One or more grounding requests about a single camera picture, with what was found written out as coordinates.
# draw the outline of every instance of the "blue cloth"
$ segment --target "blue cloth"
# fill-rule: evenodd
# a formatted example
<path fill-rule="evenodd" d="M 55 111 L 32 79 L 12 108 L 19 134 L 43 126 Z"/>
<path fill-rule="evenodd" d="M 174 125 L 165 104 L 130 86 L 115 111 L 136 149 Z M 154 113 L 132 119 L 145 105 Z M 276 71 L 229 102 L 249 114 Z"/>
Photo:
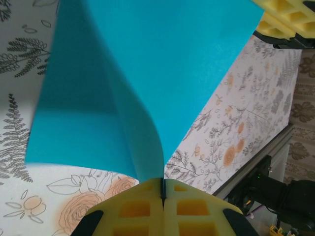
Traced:
<path fill-rule="evenodd" d="M 262 14 L 250 0 L 63 1 L 26 162 L 163 177 Z"/>

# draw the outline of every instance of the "floral wallpaper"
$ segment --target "floral wallpaper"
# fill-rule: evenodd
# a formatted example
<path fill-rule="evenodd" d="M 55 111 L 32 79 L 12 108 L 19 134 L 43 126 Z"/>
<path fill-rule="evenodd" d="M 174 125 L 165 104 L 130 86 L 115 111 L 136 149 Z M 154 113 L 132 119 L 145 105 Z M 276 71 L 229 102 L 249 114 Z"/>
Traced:
<path fill-rule="evenodd" d="M 290 122 L 295 127 L 285 180 L 315 181 L 315 50 L 302 53 Z"/>
<path fill-rule="evenodd" d="M 138 184 L 106 170 L 24 164 L 59 3 L 0 0 L 0 236 L 69 236 L 89 208 Z M 253 158 L 288 123 L 300 54 L 251 37 L 165 166 L 165 177 L 213 193 Z M 303 57 L 301 73 L 312 75 L 312 61 Z M 313 93 L 300 84 L 295 93 Z M 308 140 L 291 144 L 293 177 L 312 176 L 306 163 L 314 160 L 313 108 L 312 101 L 292 108 L 291 117 L 307 124 L 295 136 Z"/>

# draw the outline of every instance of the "fern leaf print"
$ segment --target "fern leaf print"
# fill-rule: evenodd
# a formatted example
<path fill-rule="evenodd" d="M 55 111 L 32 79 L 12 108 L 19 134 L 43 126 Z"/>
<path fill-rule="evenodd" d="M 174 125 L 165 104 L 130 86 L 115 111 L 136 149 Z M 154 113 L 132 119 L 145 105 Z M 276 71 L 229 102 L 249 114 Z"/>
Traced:
<path fill-rule="evenodd" d="M 7 51 L 11 53 L 0 54 L 0 74 L 16 71 L 22 68 L 14 77 L 21 77 L 29 73 L 34 67 L 38 71 L 38 75 L 46 72 L 47 61 L 50 52 L 46 50 L 47 44 L 34 38 L 15 38 L 8 42 Z"/>
<path fill-rule="evenodd" d="M 9 109 L 7 118 L 3 120 L 6 123 L 4 130 L 7 131 L 2 134 L 0 140 L 0 144 L 7 149 L 0 151 L 0 178 L 16 177 L 32 182 L 24 164 L 30 132 L 25 128 L 26 124 L 22 122 L 23 118 L 21 118 L 13 94 L 10 93 L 8 97 Z"/>
<path fill-rule="evenodd" d="M 11 16 L 11 3 L 10 0 L 0 0 L 0 21 L 4 22 L 9 20 Z"/>

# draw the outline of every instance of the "blue fabric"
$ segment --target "blue fabric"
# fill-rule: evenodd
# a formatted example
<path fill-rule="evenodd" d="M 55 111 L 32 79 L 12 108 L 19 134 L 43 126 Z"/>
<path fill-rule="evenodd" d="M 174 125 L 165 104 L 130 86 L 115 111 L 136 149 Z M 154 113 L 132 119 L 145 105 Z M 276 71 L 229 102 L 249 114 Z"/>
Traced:
<path fill-rule="evenodd" d="M 26 161 L 162 177 L 262 14 L 250 0 L 63 1 Z"/>

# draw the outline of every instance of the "turquoise felt sheet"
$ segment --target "turquoise felt sheet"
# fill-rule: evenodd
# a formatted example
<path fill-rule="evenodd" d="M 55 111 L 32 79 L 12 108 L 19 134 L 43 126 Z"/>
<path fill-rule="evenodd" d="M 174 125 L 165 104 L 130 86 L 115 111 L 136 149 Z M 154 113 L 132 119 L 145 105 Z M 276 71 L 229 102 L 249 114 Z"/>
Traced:
<path fill-rule="evenodd" d="M 66 0 L 27 163 L 164 165 L 255 30 L 250 0 Z"/>

